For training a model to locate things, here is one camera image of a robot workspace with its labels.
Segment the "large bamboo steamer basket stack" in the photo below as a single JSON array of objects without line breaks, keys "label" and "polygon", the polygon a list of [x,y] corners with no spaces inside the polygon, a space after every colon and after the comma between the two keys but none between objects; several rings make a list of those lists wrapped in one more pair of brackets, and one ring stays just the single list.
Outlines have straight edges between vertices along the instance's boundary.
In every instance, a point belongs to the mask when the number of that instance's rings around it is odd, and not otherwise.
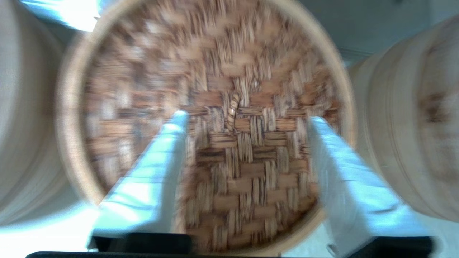
[{"label": "large bamboo steamer basket stack", "polygon": [[437,214],[421,195],[428,193],[415,126],[410,87],[396,89],[396,73],[411,39],[405,39],[349,67],[357,105],[357,151],[415,211]]}]

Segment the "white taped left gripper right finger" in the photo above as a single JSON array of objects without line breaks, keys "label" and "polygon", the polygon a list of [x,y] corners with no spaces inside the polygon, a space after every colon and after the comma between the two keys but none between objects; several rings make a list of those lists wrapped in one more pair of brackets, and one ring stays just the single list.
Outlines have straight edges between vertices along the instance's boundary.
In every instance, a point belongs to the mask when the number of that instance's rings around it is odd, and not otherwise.
[{"label": "white taped left gripper right finger", "polygon": [[413,209],[328,122],[312,116],[308,142],[335,258],[429,258],[434,239]]}]

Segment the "woven bamboo lid with loop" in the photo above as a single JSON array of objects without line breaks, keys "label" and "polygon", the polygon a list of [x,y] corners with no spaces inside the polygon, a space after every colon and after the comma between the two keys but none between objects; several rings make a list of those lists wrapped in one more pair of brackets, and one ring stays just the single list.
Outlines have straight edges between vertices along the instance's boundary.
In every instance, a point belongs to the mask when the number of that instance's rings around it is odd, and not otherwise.
[{"label": "woven bamboo lid with loop", "polygon": [[160,127],[189,113],[173,230],[202,254],[279,256],[324,220],[307,129],[349,144],[340,55],[295,0],[118,0],[75,37],[56,90],[70,182],[98,206]]}]

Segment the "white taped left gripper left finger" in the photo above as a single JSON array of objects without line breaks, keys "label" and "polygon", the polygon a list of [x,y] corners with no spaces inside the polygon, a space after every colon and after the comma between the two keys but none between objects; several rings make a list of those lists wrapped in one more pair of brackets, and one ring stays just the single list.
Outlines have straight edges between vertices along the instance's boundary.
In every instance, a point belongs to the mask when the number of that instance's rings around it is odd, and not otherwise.
[{"label": "white taped left gripper left finger", "polygon": [[99,206],[89,249],[190,248],[188,235],[172,232],[189,118],[176,111],[109,191]]}]

